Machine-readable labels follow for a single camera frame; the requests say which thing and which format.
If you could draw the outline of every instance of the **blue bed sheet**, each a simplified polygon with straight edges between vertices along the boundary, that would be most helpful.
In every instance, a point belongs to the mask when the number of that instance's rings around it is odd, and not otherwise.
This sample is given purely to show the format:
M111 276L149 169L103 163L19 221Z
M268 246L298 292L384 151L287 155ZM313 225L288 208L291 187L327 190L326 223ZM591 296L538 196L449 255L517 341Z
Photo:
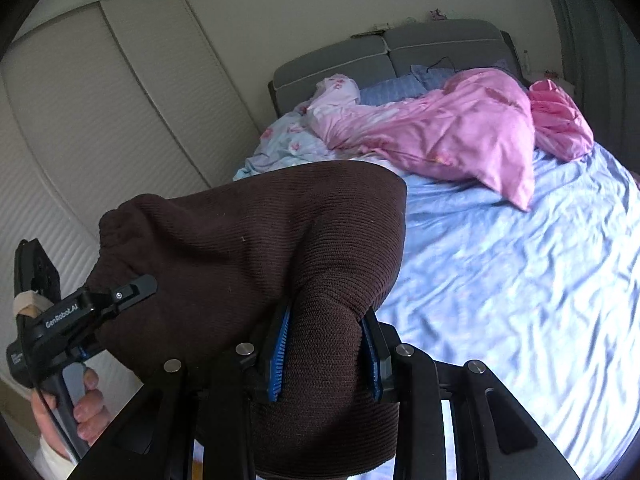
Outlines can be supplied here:
M236 178L338 158L311 134L282 131ZM640 429L640 194L628 171L598 145L565 164L535 150L525 213L474 180L364 159L408 188L402 267L378 318L436 360L487 363L581 478L603 478Z

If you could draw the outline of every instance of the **cable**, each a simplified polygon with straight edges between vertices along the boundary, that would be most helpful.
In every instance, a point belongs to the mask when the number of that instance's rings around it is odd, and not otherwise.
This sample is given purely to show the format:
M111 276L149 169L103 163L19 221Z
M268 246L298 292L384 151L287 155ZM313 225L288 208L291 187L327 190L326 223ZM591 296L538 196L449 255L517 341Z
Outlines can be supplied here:
M35 379L35 376L33 374L33 369L31 368L31 358L29 357L29 353L26 351L26 346L24 344L24 332L26 328L27 317L28 316L25 316L24 314L18 314L17 325L18 325L18 341L20 342L20 348L22 349L22 355L24 357L24 365L27 368L27 374L29 375L29 380L31 381L31 384L33 384L33 389L36 390L36 393L40 397L41 402L43 403L45 409L47 410L47 414L49 415L49 418L52 420L53 425L55 426L60 438L63 440L66 449L68 450L69 453L71 453L76 463L79 463L81 458L78 455L76 448L71 443L71 440L69 439L65 430L62 428L59 421L56 419L56 416L51 411L51 408L47 404L47 401L45 400L44 395L42 394L42 390L38 385L38 381Z
M439 60L437 60L434 64L429 65L427 67L427 70L431 70L434 66L438 65L441 61L448 59L449 62L451 63L451 66L453 67L453 72L459 72L459 70L456 68L456 65L453 63L453 60L449 57L449 56L443 56L441 57Z

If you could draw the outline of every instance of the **small figurine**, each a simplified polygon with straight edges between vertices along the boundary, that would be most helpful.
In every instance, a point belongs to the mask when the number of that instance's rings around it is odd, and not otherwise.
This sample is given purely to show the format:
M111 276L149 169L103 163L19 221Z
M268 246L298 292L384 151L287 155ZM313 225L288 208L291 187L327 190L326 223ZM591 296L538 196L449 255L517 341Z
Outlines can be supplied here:
M440 20L446 20L447 19L446 15L444 15L444 14L442 14L440 12L440 9L430 10L429 11L429 16L435 22L439 22Z

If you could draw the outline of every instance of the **metal screw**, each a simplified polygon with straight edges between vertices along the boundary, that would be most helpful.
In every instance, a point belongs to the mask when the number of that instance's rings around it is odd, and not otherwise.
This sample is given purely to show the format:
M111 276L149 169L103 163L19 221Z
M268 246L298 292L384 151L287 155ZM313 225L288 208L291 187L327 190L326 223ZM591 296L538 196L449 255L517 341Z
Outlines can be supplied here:
M484 363L475 359L473 361L469 361L466 365L469 367L469 370L475 374L483 374L486 370Z
M407 343L402 343L396 346L396 353L402 357L411 357L414 354L414 347Z
M238 346L236 346L236 353L238 355L251 355L252 353L254 353L255 350L255 346L253 346L251 343L240 343Z
M170 374L177 372L182 368L182 363L178 359L169 359L164 363L164 371Z

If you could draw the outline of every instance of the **white sleeve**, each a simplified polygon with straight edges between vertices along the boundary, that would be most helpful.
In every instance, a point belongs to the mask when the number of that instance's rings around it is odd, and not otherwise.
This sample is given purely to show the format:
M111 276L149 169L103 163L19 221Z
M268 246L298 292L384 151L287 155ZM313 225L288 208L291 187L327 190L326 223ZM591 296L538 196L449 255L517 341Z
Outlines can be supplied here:
M51 449L40 436L40 449L33 458L33 465L44 480L66 480L74 470L74 465Z

